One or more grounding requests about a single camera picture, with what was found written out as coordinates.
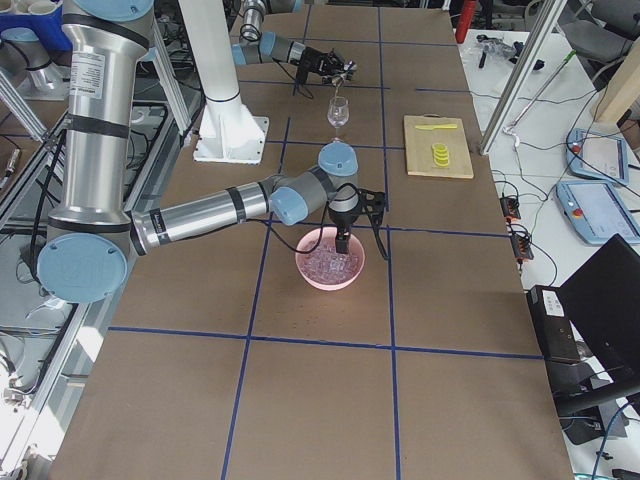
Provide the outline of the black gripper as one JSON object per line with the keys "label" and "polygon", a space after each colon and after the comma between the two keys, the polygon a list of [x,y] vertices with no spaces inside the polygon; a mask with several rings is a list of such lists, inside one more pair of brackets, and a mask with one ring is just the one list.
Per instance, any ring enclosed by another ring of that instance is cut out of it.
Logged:
{"label": "black gripper", "polygon": [[350,80],[349,72],[336,70],[356,70],[357,63],[346,60],[337,50],[320,52],[311,47],[306,47],[299,60],[299,77],[307,78],[310,73],[321,76],[323,85],[343,85]]}
{"label": "black gripper", "polygon": [[329,216],[337,228],[335,238],[336,253],[349,254],[351,227],[360,216],[359,198],[334,199],[329,204]]}

